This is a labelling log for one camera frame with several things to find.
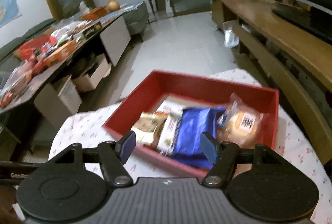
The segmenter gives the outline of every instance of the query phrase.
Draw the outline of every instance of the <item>blue poster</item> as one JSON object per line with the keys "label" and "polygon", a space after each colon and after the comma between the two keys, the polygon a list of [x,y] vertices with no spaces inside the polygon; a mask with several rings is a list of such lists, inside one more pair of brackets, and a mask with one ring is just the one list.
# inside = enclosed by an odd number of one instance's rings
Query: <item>blue poster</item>
{"label": "blue poster", "polygon": [[16,0],[0,0],[0,27],[20,16]]}

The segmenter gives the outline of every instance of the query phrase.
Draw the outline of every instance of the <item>blue checkered cloth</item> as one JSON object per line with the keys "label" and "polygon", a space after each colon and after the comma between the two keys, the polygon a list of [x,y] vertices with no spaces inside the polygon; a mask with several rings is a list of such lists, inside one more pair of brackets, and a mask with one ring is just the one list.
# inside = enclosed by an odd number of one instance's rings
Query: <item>blue checkered cloth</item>
{"label": "blue checkered cloth", "polygon": [[105,15],[105,16],[99,18],[98,20],[95,20],[94,22],[104,22],[106,20],[115,18],[121,14],[130,12],[130,11],[137,11],[138,7],[140,5],[142,5],[143,3],[144,3],[144,1],[139,1],[139,2],[132,3],[132,4],[127,4],[127,5],[123,6],[122,8],[120,8],[120,10],[111,12],[110,14]]}

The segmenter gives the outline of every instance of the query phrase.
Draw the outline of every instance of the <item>brown basket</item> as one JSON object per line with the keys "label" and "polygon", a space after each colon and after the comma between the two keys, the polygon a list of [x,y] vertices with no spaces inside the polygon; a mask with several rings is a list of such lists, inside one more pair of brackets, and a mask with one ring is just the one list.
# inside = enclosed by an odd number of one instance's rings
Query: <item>brown basket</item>
{"label": "brown basket", "polygon": [[107,14],[108,14],[107,7],[95,8],[92,11],[90,11],[90,13],[81,16],[81,20],[86,20],[86,21],[93,20],[94,21]]}

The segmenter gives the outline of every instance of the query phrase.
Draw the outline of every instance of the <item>orange box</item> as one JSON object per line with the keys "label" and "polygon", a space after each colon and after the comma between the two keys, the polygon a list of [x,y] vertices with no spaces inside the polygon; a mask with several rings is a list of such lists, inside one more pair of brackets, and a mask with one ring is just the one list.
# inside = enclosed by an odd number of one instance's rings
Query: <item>orange box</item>
{"label": "orange box", "polygon": [[65,60],[73,51],[75,51],[76,48],[77,44],[75,40],[68,41],[66,44],[45,58],[46,65],[51,67],[62,60]]}

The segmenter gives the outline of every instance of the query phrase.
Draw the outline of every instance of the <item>barcode label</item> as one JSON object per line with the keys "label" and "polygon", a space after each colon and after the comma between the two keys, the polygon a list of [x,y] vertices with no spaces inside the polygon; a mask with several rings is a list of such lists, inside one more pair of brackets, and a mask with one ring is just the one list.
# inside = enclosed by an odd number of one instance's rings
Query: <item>barcode label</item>
{"label": "barcode label", "polygon": [[256,116],[251,114],[251,113],[244,113],[239,129],[246,130],[250,132],[252,128],[254,127],[254,122],[255,122]]}

